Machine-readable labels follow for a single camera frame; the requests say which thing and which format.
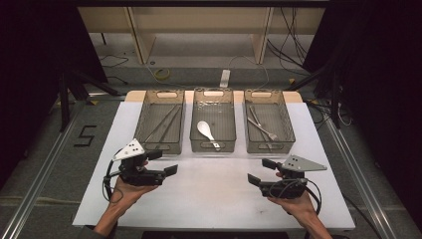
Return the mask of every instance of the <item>utensil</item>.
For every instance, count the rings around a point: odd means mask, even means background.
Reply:
[[[253,124],[255,127],[257,127],[258,129],[260,129],[262,132],[264,132],[272,141],[277,141],[279,140],[279,138],[277,137],[277,135],[275,133],[272,132],[268,132],[265,129],[263,129],[260,125],[258,125],[257,123],[255,123],[252,119],[248,118],[248,121]]]
[[[152,130],[152,132],[149,134],[149,136],[146,138],[145,142],[148,142],[156,133],[156,131],[164,124],[165,120],[171,115],[171,112],[176,108],[177,105],[174,105],[170,111],[165,114],[164,118],[161,120],[161,122]]]
[[[177,106],[176,113],[174,113],[174,115],[171,117],[170,122],[168,123],[168,126],[167,126],[167,128],[165,129],[164,133],[162,134],[161,138],[159,139],[158,143],[161,143],[161,142],[164,140],[165,136],[166,136],[166,135],[167,135],[167,133],[168,133],[168,130],[170,129],[171,125],[173,124],[174,119],[176,119],[177,114],[179,113],[179,111],[180,111],[180,106]]]
[[[221,147],[220,147],[220,145],[217,142],[215,142],[215,139],[214,139],[214,137],[211,134],[211,128],[210,128],[210,125],[208,124],[208,122],[206,122],[206,121],[199,121],[197,127],[198,127],[198,130],[202,134],[204,134],[204,136],[206,136],[206,137],[208,137],[208,139],[210,139],[210,141],[214,145],[215,149],[217,151],[219,151],[221,149]]]
[[[253,106],[249,106],[249,110],[251,111],[252,116],[254,117],[255,122],[257,123],[257,125],[259,125],[260,127],[262,127],[260,121],[258,120],[257,113],[255,112],[255,108]],[[266,135],[261,130],[260,130],[260,133],[261,133],[261,136],[263,137],[264,141],[268,141],[268,139],[266,138]],[[272,148],[273,147],[269,143],[267,144],[267,147],[270,150],[270,152],[272,152]]]

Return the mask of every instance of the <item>metal rail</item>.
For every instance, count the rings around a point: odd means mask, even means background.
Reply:
[[[86,102],[77,102],[72,110],[71,120],[68,126],[63,132],[60,132],[58,138],[56,139],[55,144],[50,150],[47,159],[43,163],[40,171],[34,179],[31,187],[29,188],[27,194],[19,205],[18,209],[15,211],[14,215],[10,219],[6,229],[3,232],[2,239],[9,238],[18,238],[20,232],[22,231],[26,220],[31,213],[35,202],[37,201],[38,196],[46,184],[51,171],[56,164],[56,161],[59,159],[60,154],[62,153],[63,148],[69,138],[70,132],[72,132],[75,122],[78,118],[79,113],[84,108]]]
[[[376,198],[372,188],[368,184],[341,130],[337,129],[330,119],[327,121],[327,125],[332,137],[334,138],[335,143],[338,146],[338,149],[341,152],[342,158],[344,159],[344,162],[346,163],[348,170],[350,171],[350,174],[356,184],[356,187],[360,192],[363,202],[365,203],[374,221],[374,225],[378,230],[378,233],[381,235],[382,238],[385,239],[397,238],[393,228],[391,227],[391,223],[389,222],[387,215],[385,214],[381,204]]]

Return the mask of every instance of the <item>sleeve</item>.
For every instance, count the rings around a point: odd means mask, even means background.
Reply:
[[[94,227],[84,226],[78,235],[78,239],[106,239],[93,229]]]

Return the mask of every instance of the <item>wooden edge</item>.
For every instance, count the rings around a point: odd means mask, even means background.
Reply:
[[[146,91],[131,91],[128,92],[126,95],[125,102],[143,102],[145,98]],[[235,103],[242,103],[244,92],[243,91],[234,91],[233,92],[234,102]],[[286,103],[302,103],[302,97],[298,92],[283,92],[283,96],[285,97]],[[186,102],[193,102],[193,91],[186,91],[185,92],[185,100]]]
[[[131,91],[126,95],[125,102],[143,102],[146,91]]]

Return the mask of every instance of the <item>gray floor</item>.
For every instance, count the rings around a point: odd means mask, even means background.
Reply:
[[[222,69],[228,68],[233,57],[246,56],[253,59],[253,51],[247,35],[162,35],[156,40],[147,66],[151,69],[170,69],[171,76],[165,83],[178,86],[165,85],[156,82],[149,70],[137,62],[129,36],[107,34],[105,35],[107,46],[103,45],[99,34],[92,34],[92,37],[99,56],[116,55],[129,58],[126,63],[117,68],[105,68],[105,73],[108,76],[128,81],[128,85],[124,85],[117,79],[109,79],[109,84],[122,92],[156,88],[193,89],[197,85],[217,87]],[[278,43],[279,46],[282,39],[280,36],[272,36],[272,41]],[[312,36],[304,36],[301,39],[304,39],[304,44],[309,44]],[[102,63],[111,66],[120,61],[107,58]],[[289,79],[299,80],[303,77],[283,70],[278,59],[268,52],[263,66],[269,76],[266,88],[283,89],[289,84]],[[296,70],[292,65],[285,64],[285,67]],[[233,89],[256,88],[267,81],[264,68],[250,63],[243,57],[235,59],[230,64],[230,69],[232,74],[229,87]],[[314,85],[315,83],[312,83],[300,89],[304,99],[314,97],[312,93]],[[91,86],[87,86],[87,88],[92,93],[101,93]],[[95,101],[93,105],[84,106],[78,116],[74,129],[19,238],[75,238],[77,236],[80,228],[73,227],[72,221],[103,149],[119,104],[119,101],[97,99],[100,100]],[[315,121],[320,119],[319,112],[314,109],[310,109],[310,112]],[[43,162],[48,157],[50,149],[59,136],[60,123],[60,107],[54,105],[31,147],[28,148],[28,157],[20,161],[0,192],[0,228],[6,227],[21,198],[25,196]],[[77,143],[87,142],[86,138],[79,138],[79,133],[84,125],[97,126],[86,130],[86,134],[94,135],[95,138],[90,147],[74,147]],[[341,191],[357,204],[367,217],[371,218],[327,124],[317,123],[316,127]],[[343,125],[341,132],[358,160],[382,209],[387,214],[397,238],[422,238],[420,231],[388,184],[382,171],[376,167],[365,140],[361,136],[358,122],[350,126]],[[376,238],[372,229],[356,209],[350,204],[347,205],[356,222],[356,228],[349,232],[333,233],[350,238]],[[141,231],[133,229],[119,229],[117,237],[140,238],[141,233]],[[289,235],[291,238],[303,238],[304,232],[289,232]]]

